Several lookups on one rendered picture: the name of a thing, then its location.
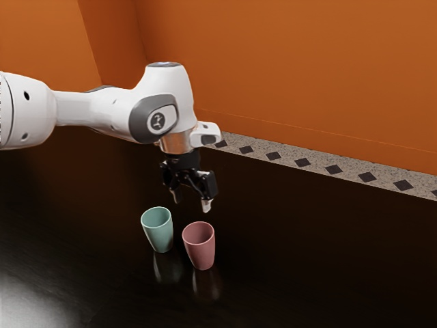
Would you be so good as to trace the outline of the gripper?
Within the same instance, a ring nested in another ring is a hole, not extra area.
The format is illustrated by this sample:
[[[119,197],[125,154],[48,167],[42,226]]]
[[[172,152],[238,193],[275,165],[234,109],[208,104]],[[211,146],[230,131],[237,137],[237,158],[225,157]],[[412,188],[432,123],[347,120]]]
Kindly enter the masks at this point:
[[[208,213],[213,199],[218,195],[218,185],[213,171],[201,171],[200,160],[200,151],[195,148],[185,154],[165,154],[165,160],[159,164],[159,168],[163,183],[169,188],[176,204],[183,199],[180,186],[186,185],[197,192],[202,211]]]

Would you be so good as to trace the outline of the pink cup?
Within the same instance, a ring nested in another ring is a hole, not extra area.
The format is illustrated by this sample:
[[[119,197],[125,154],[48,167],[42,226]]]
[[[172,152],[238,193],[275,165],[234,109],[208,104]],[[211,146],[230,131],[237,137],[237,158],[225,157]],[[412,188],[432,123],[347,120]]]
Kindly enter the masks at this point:
[[[205,271],[212,267],[215,258],[215,232],[207,222],[196,221],[182,231],[185,250],[193,266]]]

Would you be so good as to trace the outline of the green cup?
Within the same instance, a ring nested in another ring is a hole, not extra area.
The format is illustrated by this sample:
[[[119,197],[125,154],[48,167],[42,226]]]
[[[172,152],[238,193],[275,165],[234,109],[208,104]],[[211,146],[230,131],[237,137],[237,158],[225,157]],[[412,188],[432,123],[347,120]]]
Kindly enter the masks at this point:
[[[167,208],[157,206],[146,210],[141,225],[155,252],[166,253],[173,247],[173,220]]]

